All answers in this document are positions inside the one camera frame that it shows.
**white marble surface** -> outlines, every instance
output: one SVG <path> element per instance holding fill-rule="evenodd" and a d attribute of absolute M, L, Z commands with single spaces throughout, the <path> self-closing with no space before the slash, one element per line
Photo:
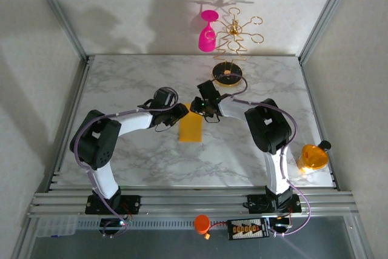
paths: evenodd
<path fill-rule="evenodd" d="M 211 56 L 99 55 L 90 70 L 76 116 L 73 133 L 87 112 L 134 109 L 162 86 L 171 86 L 182 103 L 199 96 L 196 86 L 210 79 L 216 64 Z M 299 125 L 290 145 L 287 163 L 290 180 L 298 186 L 332 186 L 329 169 L 302 174 L 295 163 L 303 145 L 319 143 L 318 129 L 296 57 L 249 57 L 240 63 L 249 89 L 242 99 L 273 98 Z M 218 87 L 220 93 L 242 89 Z M 248 125 L 222 118 L 219 124 L 203 123 L 202 143 L 180 143 L 179 125 L 162 133 L 139 130 L 119 138 L 112 157 L 115 178 L 123 186 L 263 186 L 266 167 Z M 68 150 L 59 184 L 88 184 Z"/>

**orange cap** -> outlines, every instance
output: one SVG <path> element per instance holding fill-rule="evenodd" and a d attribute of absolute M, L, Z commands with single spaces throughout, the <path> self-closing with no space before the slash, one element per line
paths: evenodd
<path fill-rule="evenodd" d="M 206 215 L 198 215 L 194 221 L 194 227 L 200 235 L 204 235 L 210 229 L 210 220 Z"/>

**yellow sponge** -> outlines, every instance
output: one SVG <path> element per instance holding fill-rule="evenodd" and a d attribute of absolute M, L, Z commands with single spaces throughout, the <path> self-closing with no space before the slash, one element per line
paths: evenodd
<path fill-rule="evenodd" d="M 179 127 L 179 142 L 202 142 L 202 116 L 190 111 L 190 103 L 185 103 L 189 113 L 181 119 Z"/>

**gray floor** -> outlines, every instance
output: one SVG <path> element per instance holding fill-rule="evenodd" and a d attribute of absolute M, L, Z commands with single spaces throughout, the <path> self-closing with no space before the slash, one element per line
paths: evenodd
<path fill-rule="evenodd" d="M 295 225 L 303 218 L 294 219 Z M 355 258 L 342 217 L 312 218 L 285 238 L 228 241 L 226 230 L 205 240 L 193 230 L 129 230 L 114 239 L 96 231 L 61 238 L 38 238 L 32 259 L 78 258 Z"/>

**purple cable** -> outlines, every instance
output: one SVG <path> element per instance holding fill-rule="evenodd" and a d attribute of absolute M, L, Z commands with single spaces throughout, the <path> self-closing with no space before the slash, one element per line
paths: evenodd
<path fill-rule="evenodd" d="M 284 174 L 284 169 L 283 169 L 283 157 L 284 157 L 284 151 L 286 150 L 286 148 L 288 147 L 288 145 L 290 143 L 292 143 L 292 141 L 295 139 L 296 137 L 296 133 L 298 132 L 298 125 L 296 124 L 296 121 L 295 119 L 292 117 L 292 115 L 290 115 L 288 112 L 286 112 L 285 110 L 283 109 L 280 109 L 279 107 L 276 107 L 276 106 L 271 106 L 270 104 L 266 104 L 266 103 L 250 103 L 248 101 L 245 101 L 245 100 L 241 100 L 241 99 L 235 99 L 234 96 L 235 95 L 239 95 L 239 94 L 242 94 L 244 93 L 247 89 L 248 89 L 248 81 L 238 75 L 238 74 L 234 74 L 234 73 L 231 73 L 231 74 L 227 74 L 227 75 L 232 75 L 232 76 L 238 76 L 238 77 L 241 77 L 241 79 L 244 80 L 246 86 L 245 88 L 242 90 L 242 91 L 239 91 L 239 92 L 236 92 L 234 94 L 231 94 L 230 97 L 232 98 L 233 101 L 237 102 L 237 103 L 243 103 L 243 104 L 250 104 L 250 105 L 253 105 L 253 106 L 263 106 L 263 107 L 266 107 L 268 109 L 272 109 L 272 110 L 276 110 L 277 112 L 280 112 L 282 114 L 284 114 L 285 116 L 287 116 L 291 122 L 293 123 L 293 126 L 294 126 L 294 132 L 293 132 L 293 135 L 291 136 L 291 139 L 289 140 L 289 142 L 284 145 L 282 148 L 281 148 L 281 151 L 280 151 L 280 172 L 281 172 L 281 176 L 283 179 L 286 179 L 286 176 Z M 221 78 L 223 76 L 227 76 L 227 75 L 220 75 L 218 76 L 217 78 L 215 79 L 218 79 L 218 78 Z M 286 182 L 288 183 L 288 185 L 294 189 L 295 191 L 297 191 L 302 197 L 303 199 L 306 201 L 307 203 L 307 208 L 309 210 L 309 213 L 307 214 L 307 218 L 306 220 L 304 221 L 304 223 L 302 225 L 300 225 L 300 227 L 297 227 L 295 230 L 293 230 L 292 232 L 289 232 L 289 233 L 281 233 L 282 236 L 288 236 L 288 235 L 292 235 L 296 232 L 298 232 L 299 230 L 301 230 L 305 225 L 307 225 L 307 223 L 310 221 L 310 218 L 311 218 L 311 205 L 309 203 L 309 201 L 307 200 L 306 196 L 295 186 L 291 183 L 290 180 L 286 179 Z"/>
<path fill-rule="evenodd" d="M 176 90 L 171 88 L 171 87 L 162 87 L 161 89 L 167 89 L 167 90 L 170 90 L 170 91 L 172 91 L 174 93 L 174 95 L 175 95 L 175 102 L 170 107 L 166 107 L 165 109 L 134 109 L 134 110 L 127 110 L 125 112 L 111 113 L 109 115 L 98 116 L 96 118 L 93 118 L 91 121 L 89 121 L 79 131 L 78 135 L 75 138 L 75 142 L 74 142 L 74 157 L 75 157 L 75 161 L 77 162 L 79 167 L 81 167 L 81 168 L 86 170 L 87 176 L 89 177 L 89 180 L 92 183 L 92 189 L 97 193 L 98 197 L 100 198 L 102 203 L 104 203 L 105 207 L 113 215 L 115 215 L 117 218 L 119 218 L 124 223 L 124 225 L 123 225 L 124 226 L 124 231 L 119 233 L 119 234 L 111 235 L 111 237 L 117 237 L 119 235 L 122 235 L 125 231 L 127 231 L 127 223 L 126 223 L 125 219 L 121 215 L 119 215 L 117 212 L 115 212 L 115 210 L 112 209 L 109 206 L 109 204 L 105 201 L 104 196 L 102 195 L 102 193 L 98 189 L 97 181 L 95 180 L 93 174 L 91 173 L 92 168 L 88 164 L 82 163 L 81 160 L 79 159 L 79 155 L 78 155 L 79 141 L 80 141 L 82 135 L 84 134 L 84 132 L 86 132 L 86 130 L 89 129 L 89 127 L 91 127 L 92 124 L 97 123 L 98 121 L 100 121 L 102 119 L 105 119 L 105 118 L 115 118 L 117 116 L 126 116 L 126 115 L 130 115 L 130 114 L 133 114 L 133 113 L 138 113 L 138 112 L 150 112 L 150 111 L 152 111 L 152 112 L 165 112 L 166 110 L 170 110 L 170 109 L 174 108 L 177 105 L 177 103 L 178 103 L 178 98 L 179 98 L 178 92 L 176 92 Z"/>

